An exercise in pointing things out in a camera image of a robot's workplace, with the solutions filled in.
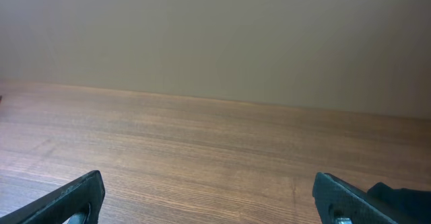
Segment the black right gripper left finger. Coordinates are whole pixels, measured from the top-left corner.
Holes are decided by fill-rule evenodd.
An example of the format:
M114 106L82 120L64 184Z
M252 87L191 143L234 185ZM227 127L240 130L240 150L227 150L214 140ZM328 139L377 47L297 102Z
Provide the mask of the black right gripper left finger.
M90 171L1 218L1 224L98 224L105 197L100 171Z

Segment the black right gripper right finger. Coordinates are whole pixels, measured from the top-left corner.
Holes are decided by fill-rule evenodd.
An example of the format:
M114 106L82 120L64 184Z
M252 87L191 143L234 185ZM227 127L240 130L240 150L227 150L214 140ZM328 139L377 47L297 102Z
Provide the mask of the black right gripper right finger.
M404 224L430 222L430 192L394 189L382 182L367 191L329 173L316 174L312 189L325 224Z

